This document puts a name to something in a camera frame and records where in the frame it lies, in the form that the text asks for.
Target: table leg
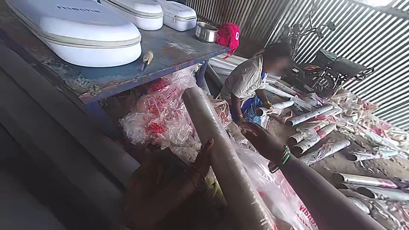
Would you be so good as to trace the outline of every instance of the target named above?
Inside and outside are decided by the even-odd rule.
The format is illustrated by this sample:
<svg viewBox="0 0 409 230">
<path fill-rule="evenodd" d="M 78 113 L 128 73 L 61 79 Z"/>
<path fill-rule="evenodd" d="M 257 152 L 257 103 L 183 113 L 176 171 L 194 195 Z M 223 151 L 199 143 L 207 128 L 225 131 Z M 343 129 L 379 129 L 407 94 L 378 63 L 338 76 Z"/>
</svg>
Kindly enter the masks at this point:
<svg viewBox="0 0 409 230">
<path fill-rule="evenodd" d="M 209 62 L 209 60 L 205 60 L 202 67 L 200 67 L 200 69 L 199 69 L 198 77 L 196 79 L 196 84 L 199 87 L 202 87 L 203 79 L 205 78 L 205 71 L 206 71 L 206 67 L 207 67 L 208 62 Z"/>
<path fill-rule="evenodd" d="M 121 136 L 115 123 L 97 101 L 86 104 L 85 109 L 90 122 L 93 123 L 104 135 L 112 140 L 117 140 Z"/>
</svg>

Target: corrugated metal sheet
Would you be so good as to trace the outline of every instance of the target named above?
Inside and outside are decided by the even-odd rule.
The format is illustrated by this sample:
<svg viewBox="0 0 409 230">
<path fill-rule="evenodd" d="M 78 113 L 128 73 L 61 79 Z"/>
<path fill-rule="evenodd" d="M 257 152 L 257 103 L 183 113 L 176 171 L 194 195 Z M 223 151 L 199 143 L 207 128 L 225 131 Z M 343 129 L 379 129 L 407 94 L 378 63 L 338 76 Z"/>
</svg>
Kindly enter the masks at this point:
<svg viewBox="0 0 409 230">
<path fill-rule="evenodd" d="M 324 29 L 324 38 L 308 35 L 300 40 L 297 63 L 307 63 L 324 48 L 354 62 L 375 67 L 363 81 L 352 81 L 345 88 L 380 107 L 375 115 L 409 130 L 409 20 L 347 0 L 316 0 L 314 26 L 333 21 L 337 28 Z M 305 15 L 311 0 L 291 0 L 267 43 L 275 41 L 281 28 L 295 22 L 307 26 Z M 398 0 L 393 7 L 409 11 L 409 0 Z"/>
<path fill-rule="evenodd" d="M 235 23 L 241 36 L 264 46 L 289 0 L 187 0 L 196 13 L 217 24 Z"/>
</svg>

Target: steel bowl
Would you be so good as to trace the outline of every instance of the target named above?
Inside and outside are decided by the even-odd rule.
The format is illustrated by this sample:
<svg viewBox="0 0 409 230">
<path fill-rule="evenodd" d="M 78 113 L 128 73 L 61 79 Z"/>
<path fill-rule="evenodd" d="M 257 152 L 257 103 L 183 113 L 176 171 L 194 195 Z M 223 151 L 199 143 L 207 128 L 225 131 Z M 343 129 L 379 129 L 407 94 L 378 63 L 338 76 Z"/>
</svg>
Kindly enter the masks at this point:
<svg viewBox="0 0 409 230">
<path fill-rule="evenodd" d="M 212 44 L 216 41 L 217 31 L 219 31 L 219 29 L 209 23 L 197 22 L 195 37 L 201 42 Z"/>
</svg>

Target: red cloth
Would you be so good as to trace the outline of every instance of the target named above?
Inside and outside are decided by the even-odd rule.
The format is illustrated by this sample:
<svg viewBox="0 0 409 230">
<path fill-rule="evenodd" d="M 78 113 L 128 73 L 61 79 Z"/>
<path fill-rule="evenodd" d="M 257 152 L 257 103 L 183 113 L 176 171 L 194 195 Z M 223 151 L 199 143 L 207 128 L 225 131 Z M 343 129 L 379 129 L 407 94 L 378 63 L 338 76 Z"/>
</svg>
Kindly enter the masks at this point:
<svg viewBox="0 0 409 230">
<path fill-rule="evenodd" d="M 217 32 L 216 37 L 216 44 L 225 45 L 230 48 L 225 59 L 230 57 L 234 53 L 234 51 L 236 51 L 239 40 L 240 27 L 238 27 L 238 25 L 233 23 L 226 23 L 219 26 L 219 31 Z"/>
</svg>

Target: clear plastic wrap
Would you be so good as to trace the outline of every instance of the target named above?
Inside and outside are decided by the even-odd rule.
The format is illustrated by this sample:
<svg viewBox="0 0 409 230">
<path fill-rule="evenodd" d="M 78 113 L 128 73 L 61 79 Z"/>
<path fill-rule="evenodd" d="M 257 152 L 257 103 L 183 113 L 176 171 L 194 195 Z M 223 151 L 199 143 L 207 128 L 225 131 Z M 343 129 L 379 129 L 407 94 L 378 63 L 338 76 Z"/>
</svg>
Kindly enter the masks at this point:
<svg viewBox="0 0 409 230">
<path fill-rule="evenodd" d="M 189 137 L 194 139 L 193 126 L 181 96 L 186 88 L 197 86 L 194 73 L 198 68 L 193 65 L 156 80 L 138 99 L 136 109 L 119 120 L 132 143 L 176 147 Z"/>
<path fill-rule="evenodd" d="M 275 217 L 278 230 L 317 230 L 308 209 L 282 172 L 270 173 L 268 160 L 248 148 L 232 144 L 252 184 Z"/>
</svg>

